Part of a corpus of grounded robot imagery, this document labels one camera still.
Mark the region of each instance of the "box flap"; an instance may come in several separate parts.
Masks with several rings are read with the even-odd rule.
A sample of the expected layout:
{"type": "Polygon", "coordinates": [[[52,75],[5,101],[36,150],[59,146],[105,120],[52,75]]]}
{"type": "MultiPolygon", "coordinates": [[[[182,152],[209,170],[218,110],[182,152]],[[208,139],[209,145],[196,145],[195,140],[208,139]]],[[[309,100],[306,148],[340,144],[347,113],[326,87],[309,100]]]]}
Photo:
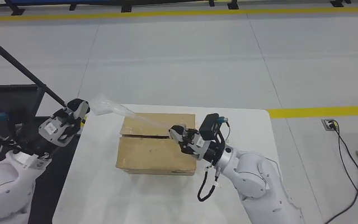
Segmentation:
{"type": "Polygon", "coordinates": [[[163,124],[165,128],[151,125],[139,119],[126,117],[120,134],[137,136],[168,136],[168,130],[175,124],[186,124],[188,128],[195,128],[195,114],[149,114],[137,113],[145,119],[163,124]]]}

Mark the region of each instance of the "wall socket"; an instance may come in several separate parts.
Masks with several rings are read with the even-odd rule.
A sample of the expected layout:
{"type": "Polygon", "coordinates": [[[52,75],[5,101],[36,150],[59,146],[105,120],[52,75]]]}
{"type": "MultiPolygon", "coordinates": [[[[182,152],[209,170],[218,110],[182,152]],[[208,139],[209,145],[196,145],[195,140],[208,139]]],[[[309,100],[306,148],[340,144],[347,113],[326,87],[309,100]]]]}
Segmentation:
{"type": "Polygon", "coordinates": [[[327,131],[329,131],[329,132],[334,132],[334,131],[335,131],[333,128],[330,128],[330,127],[328,126],[328,122],[333,121],[333,120],[334,120],[334,119],[321,119],[322,124],[323,124],[323,127],[324,127],[325,130],[327,130],[327,131]]]}

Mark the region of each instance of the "floor seam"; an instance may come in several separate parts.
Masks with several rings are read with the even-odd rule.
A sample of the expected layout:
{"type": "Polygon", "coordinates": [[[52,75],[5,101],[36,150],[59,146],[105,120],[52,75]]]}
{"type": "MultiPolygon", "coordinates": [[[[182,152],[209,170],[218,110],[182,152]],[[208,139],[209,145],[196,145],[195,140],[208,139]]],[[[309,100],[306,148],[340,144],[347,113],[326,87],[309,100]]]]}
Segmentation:
{"type": "MultiPolygon", "coordinates": [[[[274,81],[273,81],[273,79],[272,79],[272,77],[271,77],[271,73],[270,73],[270,71],[269,71],[269,67],[267,66],[267,63],[266,63],[265,57],[264,57],[264,56],[263,56],[263,54],[262,54],[262,50],[261,50],[261,48],[260,48],[260,44],[258,43],[258,40],[257,40],[257,38],[256,38],[256,34],[255,34],[255,31],[253,30],[253,27],[252,27],[251,21],[250,21],[250,19],[249,19],[249,17],[248,17],[248,14],[246,14],[246,16],[247,16],[247,20],[248,20],[248,22],[249,22],[249,24],[250,24],[251,30],[252,30],[252,32],[253,32],[253,36],[255,37],[255,40],[256,40],[256,43],[257,43],[258,49],[260,50],[260,53],[261,53],[261,56],[262,56],[263,62],[265,63],[265,66],[266,66],[266,69],[267,69],[268,75],[270,76],[270,79],[271,79],[272,85],[273,85],[274,90],[275,90],[275,92],[276,92],[277,99],[279,100],[280,106],[281,106],[281,108],[283,109],[283,107],[282,107],[282,103],[281,103],[281,100],[280,100],[280,97],[279,97],[279,94],[277,93],[276,86],[275,86],[274,81]]],[[[299,156],[299,158],[300,158],[300,161],[301,161],[301,163],[302,163],[303,170],[304,170],[304,172],[305,172],[305,174],[306,174],[306,177],[307,177],[307,180],[308,180],[309,186],[311,187],[311,191],[312,191],[312,194],[313,194],[314,200],[315,200],[315,202],[316,202],[316,204],[317,204],[317,207],[318,207],[319,213],[320,213],[321,218],[322,218],[322,220],[323,220],[323,216],[322,216],[322,211],[321,211],[321,208],[319,207],[319,204],[318,204],[317,198],[316,198],[316,196],[315,196],[315,194],[314,194],[314,191],[313,191],[313,188],[312,188],[312,184],[311,184],[311,182],[310,182],[310,180],[309,180],[309,177],[308,177],[308,175],[307,175],[307,171],[306,171],[306,168],[305,168],[305,166],[304,166],[304,164],[303,164],[303,160],[302,160],[301,154],[300,154],[300,152],[299,152],[299,150],[298,150],[298,147],[297,147],[297,144],[296,144],[295,138],[294,138],[294,136],[293,136],[293,133],[292,133],[292,130],[291,130],[290,124],[289,124],[289,122],[288,122],[288,120],[287,120],[286,118],[285,118],[285,120],[286,120],[287,126],[289,127],[289,130],[290,130],[290,133],[291,133],[291,136],[292,136],[292,140],[293,140],[293,142],[294,142],[294,144],[295,144],[295,147],[296,147],[296,150],[297,150],[298,156],[299,156]]]]}
{"type": "Polygon", "coordinates": [[[306,177],[307,177],[307,180],[308,180],[309,186],[311,187],[311,191],[312,191],[312,194],[313,194],[313,197],[314,197],[315,203],[317,204],[317,207],[318,207],[319,213],[321,214],[321,218],[322,218],[322,221],[323,221],[323,215],[322,215],[321,208],[319,207],[319,204],[318,204],[317,198],[316,198],[316,196],[315,196],[315,194],[314,194],[314,191],[313,191],[313,188],[312,188],[311,181],[309,180],[309,177],[308,177],[308,174],[307,174],[306,168],[304,167],[303,160],[302,160],[301,154],[300,154],[300,152],[299,152],[299,150],[298,150],[298,146],[297,146],[297,144],[296,144],[295,138],[293,137],[293,134],[292,134],[292,130],[291,130],[291,127],[290,127],[289,121],[288,121],[287,119],[285,119],[285,120],[286,120],[287,126],[289,127],[289,130],[290,130],[290,133],[291,133],[291,136],[292,136],[292,140],[293,140],[293,142],[294,142],[294,144],[295,144],[295,147],[296,147],[296,150],[297,150],[298,156],[300,157],[300,161],[301,161],[301,163],[302,163],[304,173],[306,174],[306,177]]]}
{"type": "Polygon", "coordinates": [[[83,72],[82,80],[81,80],[81,85],[79,86],[79,90],[78,90],[78,93],[77,93],[77,98],[79,97],[79,93],[81,92],[82,83],[83,83],[83,80],[84,80],[84,76],[86,75],[87,66],[88,66],[88,64],[89,64],[89,62],[90,62],[90,59],[91,59],[92,50],[93,50],[93,47],[94,47],[94,45],[95,45],[95,41],[96,41],[96,37],[97,37],[99,28],[100,28],[100,23],[98,22],[98,26],[97,26],[95,38],[93,39],[93,43],[92,43],[91,51],[89,52],[89,56],[88,56],[88,60],[87,60],[87,63],[86,63],[86,67],[84,68],[84,72],[83,72]]]}
{"type": "Polygon", "coordinates": [[[255,31],[253,30],[253,27],[252,27],[251,21],[250,21],[250,19],[249,19],[249,17],[248,17],[248,14],[246,14],[246,16],[247,16],[247,20],[248,20],[248,22],[249,22],[249,24],[250,24],[250,27],[251,27],[253,36],[255,37],[255,40],[256,40],[258,49],[259,49],[259,51],[260,51],[260,53],[261,53],[261,57],[262,57],[263,62],[264,62],[264,64],[265,64],[265,66],[266,66],[266,70],[267,70],[267,72],[268,72],[268,76],[270,76],[270,80],[271,80],[271,83],[272,83],[272,85],[273,85],[273,87],[274,87],[274,90],[275,90],[277,99],[279,100],[279,103],[280,103],[281,108],[283,108],[283,107],[282,107],[281,100],[280,100],[280,97],[279,97],[279,94],[277,93],[277,90],[276,90],[276,86],[275,86],[274,81],[273,81],[273,79],[272,79],[272,77],[271,77],[271,73],[270,73],[270,71],[269,71],[269,67],[267,66],[267,63],[266,63],[266,61],[265,61],[265,57],[264,57],[263,54],[262,54],[262,50],[261,50],[260,45],[259,45],[259,43],[258,43],[258,40],[257,40],[257,38],[256,38],[256,34],[255,34],[255,31]]]}

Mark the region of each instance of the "cardboard box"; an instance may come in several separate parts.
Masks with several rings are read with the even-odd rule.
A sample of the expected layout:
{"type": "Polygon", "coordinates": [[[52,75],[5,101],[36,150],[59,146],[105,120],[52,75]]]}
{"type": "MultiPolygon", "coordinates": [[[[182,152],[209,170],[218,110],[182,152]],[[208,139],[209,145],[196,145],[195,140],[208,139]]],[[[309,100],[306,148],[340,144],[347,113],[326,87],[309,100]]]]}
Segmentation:
{"type": "Polygon", "coordinates": [[[169,139],[168,129],[175,124],[195,127],[193,114],[139,114],[168,128],[144,121],[125,118],[118,146],[116,167],[129,174],[193,175],[196,160],[181,152],[179,145],[169,139]]]}

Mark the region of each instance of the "plastic bag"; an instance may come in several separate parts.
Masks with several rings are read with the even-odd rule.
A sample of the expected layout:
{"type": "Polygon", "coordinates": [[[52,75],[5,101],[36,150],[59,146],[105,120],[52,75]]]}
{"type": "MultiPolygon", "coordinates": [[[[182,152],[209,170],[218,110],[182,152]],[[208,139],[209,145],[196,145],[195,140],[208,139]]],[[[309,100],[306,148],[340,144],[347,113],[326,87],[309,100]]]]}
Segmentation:
{"type": "Polygon", "coordinates": [[[96,116],[115,113],[122,116],[128,116],[130,118],[139,119],[157,128],[167,129],[170,126],[169,124],[163,124],[163,123],[152,121],[147,118],[143,118],[140,115],[136,114],[135,112],[131,111],[130,109],[126,108],[125,106],[113,100],[110,100],[108,97],[106,97],[103,94],[100,94],[96,96],[94,99],[90,100],[89,106],[96,116]]]}

